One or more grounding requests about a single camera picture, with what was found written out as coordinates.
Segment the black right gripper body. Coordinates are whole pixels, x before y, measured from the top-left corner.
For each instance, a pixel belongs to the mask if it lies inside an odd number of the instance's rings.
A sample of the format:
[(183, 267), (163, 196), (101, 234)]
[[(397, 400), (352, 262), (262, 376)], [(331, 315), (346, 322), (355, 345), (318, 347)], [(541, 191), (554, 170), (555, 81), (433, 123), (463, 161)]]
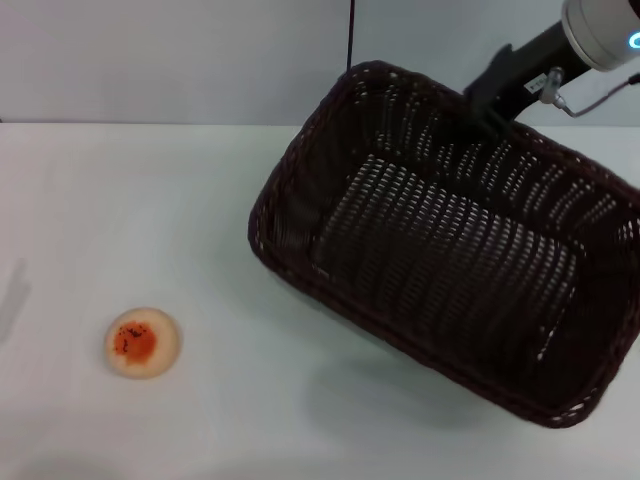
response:
[(560, 21), (518, 49), (501, 48), (486, 70), (465, 90), (491, 106), (506, 123), (538, 101), (539, 91), (529, 85), (552, 68), (564, 72), (568, 83), (590, 70), (571, 46)]

